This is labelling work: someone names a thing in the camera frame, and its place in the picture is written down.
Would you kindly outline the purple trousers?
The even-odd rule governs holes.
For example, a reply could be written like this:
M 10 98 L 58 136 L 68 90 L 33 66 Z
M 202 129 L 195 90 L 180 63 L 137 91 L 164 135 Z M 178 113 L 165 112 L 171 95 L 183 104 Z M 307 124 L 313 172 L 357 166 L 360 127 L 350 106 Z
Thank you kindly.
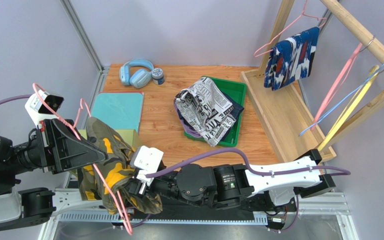
M 203 137 L 184 119 L 184 117 L 182 116 L 181 112 L 179 111 L 175 101 L 173 102 L 173 106 L 174 106 L 175 112 L 177 113 L 177 116 L 180 120 L 180 123 L 181 123 L 184 131 L 188 135 L 191 135 L 194 138 L 202 139 Z

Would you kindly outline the thick pink hanger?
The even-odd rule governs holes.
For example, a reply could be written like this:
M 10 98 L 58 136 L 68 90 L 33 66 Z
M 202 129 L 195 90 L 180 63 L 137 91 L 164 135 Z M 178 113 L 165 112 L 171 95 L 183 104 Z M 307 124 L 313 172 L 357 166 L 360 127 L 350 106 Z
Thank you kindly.
M 359 43 L 357 45 L 357 47 L 355 48 L 355 50 L 352 52 L 351 56 L 348 58 L 348 60 L 344 64 L 343 68 L 339 72 L 338 76 L 336 77 L 336 79 L 332 83 L 330 89 L 328 90 L 327 94 L 325 95 L 324 99 L 322 100 L 322 102 L 321 102 L 321 104 L 320 104 L 320 106 L 316 112 L 316 115 L 314 117 L 313 123 L 308 128 L 310 131 L 313 131 L 316 128 L 316 125 L 318 124 L 319 120 L 323 119 L 322 115 L 323 115 L 324 110 L 327 108 L 329 103 L 332 101 L 333 97 L 336 95 L 337 91 L 340 89 L 340 87 L 343 85 L 343 83 L 347 79 L 357 56 L 361 52 L 366 50 L 370 46 L 370 44 L 375 40 L 375 38 L 376 38 L 376 36 L 373 35 L 365 47 L 363 47 L 362 43 Z

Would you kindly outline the dark blue denim garment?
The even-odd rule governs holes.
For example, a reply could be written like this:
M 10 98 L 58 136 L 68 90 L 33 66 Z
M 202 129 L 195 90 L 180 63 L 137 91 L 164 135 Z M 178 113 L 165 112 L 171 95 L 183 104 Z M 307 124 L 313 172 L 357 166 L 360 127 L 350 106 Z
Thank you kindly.
M 233 106 L 233 109 L 228 114 L 228 118 L 230 119 L 231 122 L 233 122 L 233 124 L 229 127 L 229 129 L 231 129 L 235 124 L 239 122 L 239 117 L 241 116 L 244 110 L 244 107 L 241 104 L 237 103 L 233 98 L 231 98 L 226 93 L 223 93 L 223 95 L 225 96 L 226 99 L 228 99 L 232 103 L 232 106 Z

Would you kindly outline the yellow clothes hanger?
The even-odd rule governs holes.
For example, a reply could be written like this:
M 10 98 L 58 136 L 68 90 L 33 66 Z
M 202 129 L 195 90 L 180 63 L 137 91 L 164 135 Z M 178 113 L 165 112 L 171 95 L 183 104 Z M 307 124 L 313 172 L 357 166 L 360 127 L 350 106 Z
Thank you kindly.
M 336 122 L 331 127 L 325 139 L 316 148 L 318 151 L 322 152 L 323 149 L 332 140 L 334 135 L 339 132 L 340 128 L 343 126 L 343 124 L 346 122 L 346 120 L 349 118 L 349 116 L 352 114 L 352 112 L 355 110 L 355 108 L 358 106 L 360 101 L 366 95 L 367 91 L 372 86 L 372 83 L 375 81 L 375 79 L 378 76 L 379 68 L 380 68 L 379 65 L 375 65 L 370 69 L 368 79 L 360 87 L 356 89 L 356 91 L 354 92 L 354 95 L 351 97 L 350 101 L 348 102 L 346 107 L 343 109 L 340 116 L 337 118 Z

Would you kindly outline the yellow camouflage garment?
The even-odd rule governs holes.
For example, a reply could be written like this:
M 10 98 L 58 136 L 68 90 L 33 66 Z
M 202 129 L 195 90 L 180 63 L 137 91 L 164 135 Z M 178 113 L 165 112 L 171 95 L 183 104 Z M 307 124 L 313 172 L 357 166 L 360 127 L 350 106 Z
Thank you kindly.
M 161 213 L 163 204 L 159 195 L 139 197 L 128 192 L 127 185 L 135 172 L 129 166 L 135 149 L 118 132 L 96 117 L 87 119 L 85 130 L 87 141 L 108 155 L 107 160 L 96 163 L 96 166 L 114 195 L 120 193 L 124 205 L 133 206 L 142 213 Z M 77 169 L 77 177 L 83 201 L 101 200 L 110 215 L 119 212 L 116 201 L 92 165 Z

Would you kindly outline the newspaper print garment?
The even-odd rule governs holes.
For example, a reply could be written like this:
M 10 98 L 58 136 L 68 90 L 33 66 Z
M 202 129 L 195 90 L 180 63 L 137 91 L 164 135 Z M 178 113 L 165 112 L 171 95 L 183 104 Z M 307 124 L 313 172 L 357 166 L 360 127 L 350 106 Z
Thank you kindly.
M 222 141 L 237 122 L 232 115 L 235 105 L 209 77 L 201 77 L 174 97 L 180 116 L 210 146 Z

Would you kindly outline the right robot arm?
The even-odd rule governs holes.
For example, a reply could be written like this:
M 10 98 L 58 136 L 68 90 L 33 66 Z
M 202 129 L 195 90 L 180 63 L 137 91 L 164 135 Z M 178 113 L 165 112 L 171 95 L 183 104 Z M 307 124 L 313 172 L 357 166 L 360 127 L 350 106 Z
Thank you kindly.
M 126 189 L 141 198 L 161 196 L 194 207 L 276 211 L 296 196 L 316 197 L 335 187 L 330 174 L 319 172 L 322 158 L 315 149 L 292 162 L 272 165 L 251 165 L 247 161 L 208 167 L 197 164 L 198 160 L 227 152 L 244 155 L 236 148 L 220 148 L 165 167 L 161 151 L 142 146 L 130 162 L 134 175 Z

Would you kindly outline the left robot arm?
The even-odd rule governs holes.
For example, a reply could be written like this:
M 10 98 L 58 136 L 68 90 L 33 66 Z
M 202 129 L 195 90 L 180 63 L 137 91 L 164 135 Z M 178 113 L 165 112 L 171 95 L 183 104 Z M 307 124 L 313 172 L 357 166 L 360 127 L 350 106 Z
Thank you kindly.
M 37 226 L 81 204 L 77 193 L 37 187 L 18 191 L 18 175 L 41 169 L 54 175 L 107 160 L 108 154 L 58 119 L 44 119 L 14 145 L 0 136 L 0 231 Z

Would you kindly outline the blue white patterned garment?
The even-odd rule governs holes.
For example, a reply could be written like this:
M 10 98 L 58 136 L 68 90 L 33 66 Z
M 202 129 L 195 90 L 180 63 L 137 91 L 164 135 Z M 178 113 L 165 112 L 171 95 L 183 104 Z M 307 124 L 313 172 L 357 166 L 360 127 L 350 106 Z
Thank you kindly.
M 277 91 L 311 75 L 320 28 L 315 26 L 282 40 L 269 53 L 264 87 Z

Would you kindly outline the blue wire hanger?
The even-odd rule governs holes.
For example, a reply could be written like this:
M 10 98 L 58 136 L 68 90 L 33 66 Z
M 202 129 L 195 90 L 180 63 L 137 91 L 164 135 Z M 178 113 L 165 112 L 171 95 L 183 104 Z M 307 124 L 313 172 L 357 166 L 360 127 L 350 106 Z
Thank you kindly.
M 358 92 L 358 90 L 360 90 L 365 84 L 367 84 L 371 77 L 375 77 L 378 73 L 382 73 L 384 71 L 383 70 L 379 70 L 379 68 L 377 68 L 373 73 L 370 73 L 367 77 L 367 79 L 365 81 L 362 82 L 361 85 L 359 85 L 356 89 L 354 89 L 353 91 L 351 91 L 349 94 L 347 94 L 342 100 L 340 100 L 339 102 L 337 102 L 331 109 L 327 110 L 322 116 L 319 117 L 319 119 L 316 121 L 316 123 L 312 123 L 310 126 L 308 126 L 307 128 L 305 128 L 298 136 L 301 137 L 305 132 L 307 132 L 308 130 L 310 130 L 312 127 L 315 127 L 316 125 L 318 125 L 320 122 L 322 122 L 331 112 L 333 112 L 340 104 L 342 104 L 346 99 L 348 99 L 352 94 L 355 94 Z

